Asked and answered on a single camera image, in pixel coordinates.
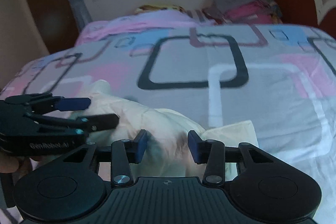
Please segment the person left hand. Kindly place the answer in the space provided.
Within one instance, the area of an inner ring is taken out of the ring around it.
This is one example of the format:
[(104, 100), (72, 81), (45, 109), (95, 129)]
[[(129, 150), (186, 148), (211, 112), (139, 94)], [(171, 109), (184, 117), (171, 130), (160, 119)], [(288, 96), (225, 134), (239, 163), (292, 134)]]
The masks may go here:
[(12, 157), (1, 151), (1, 173), (15, 173), (27, 174), (33, 170), (31, 161), (39, 162), (43, 158), (41, 156), (33, 156), (28, 159), (19, 159), (17, 157)]

